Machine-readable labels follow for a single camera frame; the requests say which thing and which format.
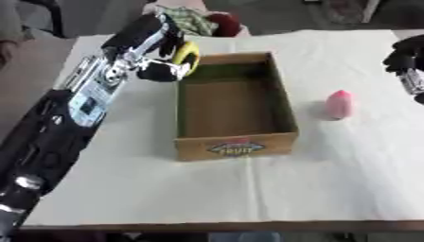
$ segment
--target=yellow object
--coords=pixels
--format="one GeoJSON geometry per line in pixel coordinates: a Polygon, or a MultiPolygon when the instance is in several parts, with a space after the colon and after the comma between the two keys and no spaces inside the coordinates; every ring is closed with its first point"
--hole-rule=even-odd
{"type": "Polygon", "coordinates": [[[172,58],[172,63],[182,64],[189,54],[193,54],[194,56],[196,56],[196,60],[191,66],[190,71],[188,71],[187,74],[185,74],[186,77],[192,74],[194,70],[196,70],[197,66],[199,65],[199,60],[201,59],[199,46],[197,46],[193,42],[185,42],[184,45],[175,53],[174,57],[172,58]]]}

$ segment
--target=pink ball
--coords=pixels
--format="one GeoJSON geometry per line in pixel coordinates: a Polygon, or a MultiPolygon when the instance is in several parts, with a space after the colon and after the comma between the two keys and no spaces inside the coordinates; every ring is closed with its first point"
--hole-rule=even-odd
{"type": "Polygon", "coordinates": [[[329,116],[342,119],[352,114],[352,95],[343,90],[328,97],[326,111],[329,116]]]}

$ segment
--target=open cardboard box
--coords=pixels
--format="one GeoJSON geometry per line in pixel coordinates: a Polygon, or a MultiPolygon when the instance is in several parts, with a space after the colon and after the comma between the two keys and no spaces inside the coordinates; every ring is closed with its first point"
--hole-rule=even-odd
{"type": "Polygon", "coordinates": [[[202,57],[178,86],[178,159],[286,154],[298,135],[270,53],[202,57]]]}

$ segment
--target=robotic hand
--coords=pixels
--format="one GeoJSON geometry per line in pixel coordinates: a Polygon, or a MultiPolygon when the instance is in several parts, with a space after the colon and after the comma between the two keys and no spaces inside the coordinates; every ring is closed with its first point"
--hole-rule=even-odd
{"type": "Polygon", "coordinates": [[[23,117],[0,145],[0,237],[25,221],[87,147],[128,72],[154,81],[177,81],[199,62],[194,43],[161,13],[141,16],[82,60],[63,85],[52,89],[23,117]],[[159,49],[172,61],[152,60],[159,49]]]}
{"type": "Polygon", "coordinates": [[[386,71],[399,76],[406,91],[424,104],[424,35],[397,42],[393,48],[383,62],[386,71]]]}

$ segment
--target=white tablecloth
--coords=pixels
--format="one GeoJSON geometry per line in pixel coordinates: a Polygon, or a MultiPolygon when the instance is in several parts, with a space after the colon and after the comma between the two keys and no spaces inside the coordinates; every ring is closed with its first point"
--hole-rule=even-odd
{"type": "MultiPolygon", "coordinates": [[[[62,77],[105,38],[80,38],[62,77]]],[[[384,72],[391,31],[194,40],[204,54],[273,52],[300,128],[292,155],[175,162],[174,85],[134,79],[27,225],[424,219],[424,107],[384,72]],[[328,121],[340,89],[354,114],[328,121]]]]}

